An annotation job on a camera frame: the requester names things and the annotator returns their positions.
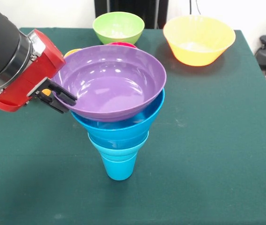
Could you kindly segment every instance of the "purple bowl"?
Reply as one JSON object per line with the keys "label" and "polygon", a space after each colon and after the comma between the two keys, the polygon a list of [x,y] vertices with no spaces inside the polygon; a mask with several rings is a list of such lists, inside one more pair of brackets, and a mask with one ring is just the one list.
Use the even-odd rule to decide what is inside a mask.
{"label": "purple bowl", "polygon": [[162,91],[166,72],[152,55],[121,45],[84,48],[65,58],[52,79],[77,96],[75,106],[90,120],[115,122],[141,112]]}

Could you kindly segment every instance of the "teal cup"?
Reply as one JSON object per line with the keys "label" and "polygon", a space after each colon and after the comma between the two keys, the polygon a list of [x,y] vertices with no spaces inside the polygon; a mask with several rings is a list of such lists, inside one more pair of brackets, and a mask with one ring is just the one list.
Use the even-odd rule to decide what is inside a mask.
{"label": "teal cup", "polygon": [[128,149],[108,149],[96,144],[91,138],[93,146],[99,151],[104,163],[107,175],[113,180],[125,180],[129,178],[135,167],[138,151],[144,145],[146,138],[138,145]]}

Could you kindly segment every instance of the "green tablecloth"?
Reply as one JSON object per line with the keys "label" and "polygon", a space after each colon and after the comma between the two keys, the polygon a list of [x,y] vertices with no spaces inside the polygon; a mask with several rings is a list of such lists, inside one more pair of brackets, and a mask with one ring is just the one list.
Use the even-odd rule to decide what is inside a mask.
{"label": "green tablecloth", "polygon": [[[100,44],[89,29],[40,30],[63,53]],[[0,225],[266,225],[266,82],[242,33],[207,67],[179,63],[161,30],[137,46],[168,77],[133,175],[109,179],[70,113],[0,111]]]}

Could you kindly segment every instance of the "green bowl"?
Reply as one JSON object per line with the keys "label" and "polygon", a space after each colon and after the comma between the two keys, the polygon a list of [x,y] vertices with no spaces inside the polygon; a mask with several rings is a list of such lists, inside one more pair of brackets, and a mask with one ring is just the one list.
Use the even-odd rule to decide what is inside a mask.
{"label": "green bowl", "polygon": [[111,12],[97,17],[93,22],[93,29],[103,44],[135,44],[144,30],[144,21],[132,13]]}

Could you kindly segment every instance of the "white wall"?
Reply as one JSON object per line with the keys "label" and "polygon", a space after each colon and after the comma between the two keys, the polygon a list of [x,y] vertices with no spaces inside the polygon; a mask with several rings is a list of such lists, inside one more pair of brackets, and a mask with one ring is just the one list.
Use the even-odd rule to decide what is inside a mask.
{"label": "white wall", "polygon": [[[193,14],[198,14],[192,0]],[[198,0],[203,15],[242,30],[251,49],[266,34],[266,2],[257,0]],[[86,27],[95,19],[94,0],[0,0],[0,12],[20,27]],[[189,0],[169,0],[167,19],[189,14]]]}
{"label": "white wall", "polygon": [[[259,37],[266,34],[266,1],[198,0],[202,15],[217,18],[235,30],[242,30],[252,51],[260,47]],[[189,14],[189,0],[169,0],[167,19]],[[198,15],[192,0],[192,14]]]}
{"label": "white wall", "polygon": [[0,0],[0,12],[18,28],[91,28],[95,19],[94,0]]}

